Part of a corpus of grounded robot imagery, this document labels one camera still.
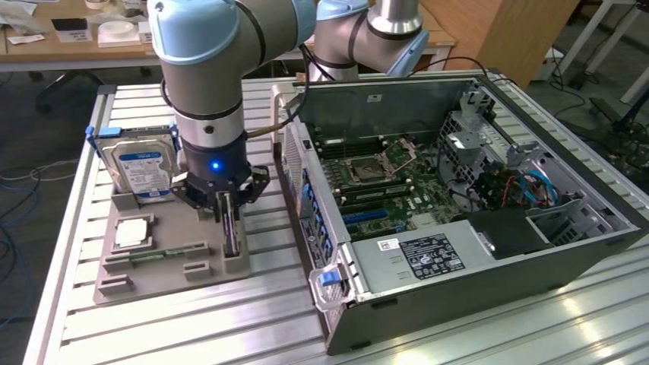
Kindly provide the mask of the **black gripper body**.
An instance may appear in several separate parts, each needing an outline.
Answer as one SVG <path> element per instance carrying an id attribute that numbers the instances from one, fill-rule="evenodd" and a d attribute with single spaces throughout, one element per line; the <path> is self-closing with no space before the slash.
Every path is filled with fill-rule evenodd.
<path id="1" fill-rule="evenodd" d="M 246 134 L 230 144 L 206 148 L 182 139 L 188 184 L 203 202 L 215 202 L 218 192 L 234 192 L 251 177 Z"/>

